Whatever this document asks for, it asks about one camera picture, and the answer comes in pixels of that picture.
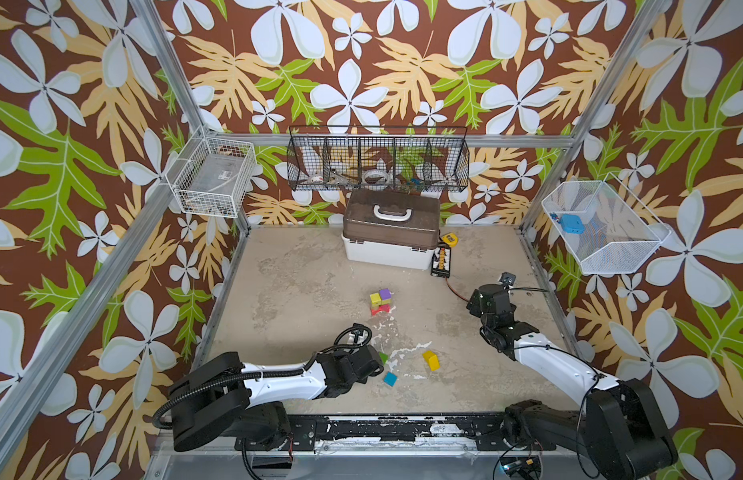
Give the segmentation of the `red wood block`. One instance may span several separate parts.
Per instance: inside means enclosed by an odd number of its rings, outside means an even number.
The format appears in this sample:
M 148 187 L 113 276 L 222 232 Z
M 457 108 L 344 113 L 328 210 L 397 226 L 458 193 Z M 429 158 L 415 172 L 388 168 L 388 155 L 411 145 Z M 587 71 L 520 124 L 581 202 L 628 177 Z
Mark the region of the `red wood block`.
M 375 316 L 377 314 L 389 313 L 389 312 L 391 312 L 391 305 L 381 304 L 379 307 L 373 308 L 371 310 L 371 315 Z

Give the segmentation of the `yellow wood block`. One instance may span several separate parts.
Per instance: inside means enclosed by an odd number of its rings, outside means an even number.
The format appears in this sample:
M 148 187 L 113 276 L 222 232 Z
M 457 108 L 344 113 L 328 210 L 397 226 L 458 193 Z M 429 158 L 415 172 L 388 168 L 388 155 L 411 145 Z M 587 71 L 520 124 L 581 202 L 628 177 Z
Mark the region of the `yellow wood block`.
M 426 351 L 423 352 L 423 360 L 425 360 L 425 363 L 427 363 L 427 367 L 429 367 L 429 370 L 431 372 L 435 372 L 441 368 L 441 363 L 439 363 L 439 356 L 435 354 L 433 351 Z

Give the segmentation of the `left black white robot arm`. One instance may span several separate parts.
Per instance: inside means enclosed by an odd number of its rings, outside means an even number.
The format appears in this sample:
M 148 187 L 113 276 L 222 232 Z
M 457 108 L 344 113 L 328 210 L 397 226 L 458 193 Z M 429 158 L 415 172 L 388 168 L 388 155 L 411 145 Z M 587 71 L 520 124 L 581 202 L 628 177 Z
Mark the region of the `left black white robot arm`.
M 305 363 L 276 366 L 227 352 L 172 385 L 152 423 L 172 432 L 177 452 L 219 437 L 272 450 L 292 436 L 286 401 L 337 398 L 382 373 L 381 354 L 369 345 L 332 346 Z

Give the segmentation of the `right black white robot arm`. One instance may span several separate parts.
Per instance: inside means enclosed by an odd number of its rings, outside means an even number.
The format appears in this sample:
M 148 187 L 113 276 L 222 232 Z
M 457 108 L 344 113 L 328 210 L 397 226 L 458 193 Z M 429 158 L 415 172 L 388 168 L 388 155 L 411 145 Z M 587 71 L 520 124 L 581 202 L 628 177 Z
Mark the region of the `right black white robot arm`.
M 503 439 L 513 446 L 563 447 L 589 459 L 595 479 L 641 479 L 676 464 L 679 452 L 651 388 L 591 366 L 515 319 L 517 307 L 509 292 L 505 284 L 487 284 L 467 300 L 469 314 L 481 321 L 481 338 L 539 373 L 577 407 L 557 410 L 537 400 L 517 402 L 503 412 Z

